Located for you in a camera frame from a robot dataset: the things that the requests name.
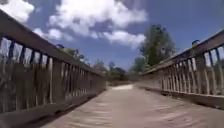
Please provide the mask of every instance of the tree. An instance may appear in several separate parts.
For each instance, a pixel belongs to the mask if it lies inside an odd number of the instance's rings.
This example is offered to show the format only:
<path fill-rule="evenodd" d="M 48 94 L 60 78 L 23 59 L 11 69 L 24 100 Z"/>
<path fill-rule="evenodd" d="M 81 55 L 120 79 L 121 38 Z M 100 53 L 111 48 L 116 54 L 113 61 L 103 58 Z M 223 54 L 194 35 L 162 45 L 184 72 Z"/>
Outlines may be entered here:
<path fill-rule="evenodd" d="M 104 66 L 104 62 L 101 60 L 97 60 L 96 63 L 93 65 L 93 68 L 101 72 L 102 74 L 106 75 L 107 74 L 107 69 Z"/>
<path fill-rule="evenodd" d="M 130 69 L 131 72 L 139 74 L 143 72 L 144 69 L 145 69 L 145 59 L 143 57 L 135 58 L 134 64 Z"/>
<path fill-rule="evenodd" d="M 146 31 L 145 37 L 140 52 L 145 58 L 147 66 L 158 64 L 172 56 L 176 51 L 168 32 L 161 25 L 152 25 Z"/>
<path fill-rule="evenodd" d="M 82 62 L 87 62 L 88 60 L 84 55 L 79 53 L 79 49 L 66 48 L 62 44 L 57 44 L 56 47 Z"/>
<path fill-rule="evenodd" d="M 109 62 L 108 66 L 109 66 L 110 70 L 112 70 L 115 66 L 115 63 L 113 61 L 111 61 L 111 62 Z"/>
<path fill-rule="evenodd" d="M 126 80 L 126 71 L 120 67 L 113 68 L 109 74 L 110 81 L 124 81 Z"/>

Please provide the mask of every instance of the wooden railing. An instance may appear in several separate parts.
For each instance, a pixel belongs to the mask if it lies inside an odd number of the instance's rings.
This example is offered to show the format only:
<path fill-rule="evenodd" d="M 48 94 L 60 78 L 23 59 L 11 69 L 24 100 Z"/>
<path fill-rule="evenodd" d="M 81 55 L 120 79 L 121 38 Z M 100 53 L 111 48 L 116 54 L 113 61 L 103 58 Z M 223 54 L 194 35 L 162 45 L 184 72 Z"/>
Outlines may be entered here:
<path fill-rule="evenodd" d="M 224 31 L 143 74 L 145 87 L 224 108 Z"/>
<path fill-rule="evenodd" d="M 39 118 L 100 93 L 104 85 L 100 73 L 0 10 L 0 120 L 14 126 Z"/>

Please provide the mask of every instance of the handrail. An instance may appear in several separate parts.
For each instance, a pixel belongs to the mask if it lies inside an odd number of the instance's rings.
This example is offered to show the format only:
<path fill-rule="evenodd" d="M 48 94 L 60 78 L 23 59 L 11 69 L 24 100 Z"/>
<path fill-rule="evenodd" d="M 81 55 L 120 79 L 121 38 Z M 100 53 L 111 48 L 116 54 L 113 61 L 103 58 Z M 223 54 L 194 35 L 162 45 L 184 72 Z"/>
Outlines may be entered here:
<path fill-rule="evenodd" d="M 47 40 L 41 38 L 30 29 L 18 23 L 15 19 L 8 16 L 5 12 L 0 10 L 0 34 L 8 39 L 15 40 L 17 43 L 32 48 L 37 52 L 41 52 L 48 56 L 57 58 L 66 63 L 74 64 L 85 70 L 101 75 L 83 62 L 80 62 L 67 53 L 59 50 Z"/>
<path fill-rule="evenodd" d="M 101 73 L 0 10 L 0 122 L 21 125 L 83 103 L 104 88 Z"/>
<path fill-rule="evenodd" d="M 168 67 L 174 63 L 183 61 L 185 59 L 188 58 L 192 58 L 198 54 L 201 53 L 205 53 L 207 51 L 210 51 L 214 48 L 217 48 L 221 45 L 223 45 L 222 40 L 224 40 L 224 30 L 218 32 L 217 34 L 215 34 L 214 36 L 212 36 L 211 38 L 199 43 L 198 45 L 196 45 L 193 48 L 189 48 L 186 51 L 177 54 L 171 58 L 168 58 L 164 61 L 162 61 L 161 63 L 159 63 L 158 65 L 155 65 L 154 67 L 152 67 L 150 70 L 148 70 L 146 73 L 142 74 L 142 75 L 147 75 L 148 73 L 154 72 L 156 70 Z"/>

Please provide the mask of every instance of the wooden deck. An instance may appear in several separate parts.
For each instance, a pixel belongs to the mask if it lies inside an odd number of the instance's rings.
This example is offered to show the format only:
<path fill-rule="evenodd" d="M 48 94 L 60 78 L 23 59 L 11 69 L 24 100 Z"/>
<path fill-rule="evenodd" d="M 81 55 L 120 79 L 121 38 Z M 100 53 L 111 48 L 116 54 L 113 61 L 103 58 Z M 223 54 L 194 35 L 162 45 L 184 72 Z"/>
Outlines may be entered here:
<path fill-rule="evenodd" d="M 131 85 L 23 128 L 223 128 L 224 111 L 172 99 Z"/>

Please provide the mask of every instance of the railing post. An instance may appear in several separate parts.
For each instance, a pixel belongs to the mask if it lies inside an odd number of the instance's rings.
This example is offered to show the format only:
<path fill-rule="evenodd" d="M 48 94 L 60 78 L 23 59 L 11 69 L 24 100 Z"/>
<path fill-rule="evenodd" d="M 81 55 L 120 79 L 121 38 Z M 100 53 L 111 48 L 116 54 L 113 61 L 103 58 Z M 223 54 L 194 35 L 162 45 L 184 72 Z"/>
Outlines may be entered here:
<path fill-rule="evenodd" d="M 62 62 L 53 59 L 52 68 L 52 101 L 60 101 L 62 98 Z"/>
<path fill-rule="evenodd" d="M 196 70 L 197 70 L 197 83 L 198 83 L 198 92 L 206 94 L 206 81 L 204 70 L 206 69 L 206 61 L 204 54 L 199 54 L 195 57 Z"/>

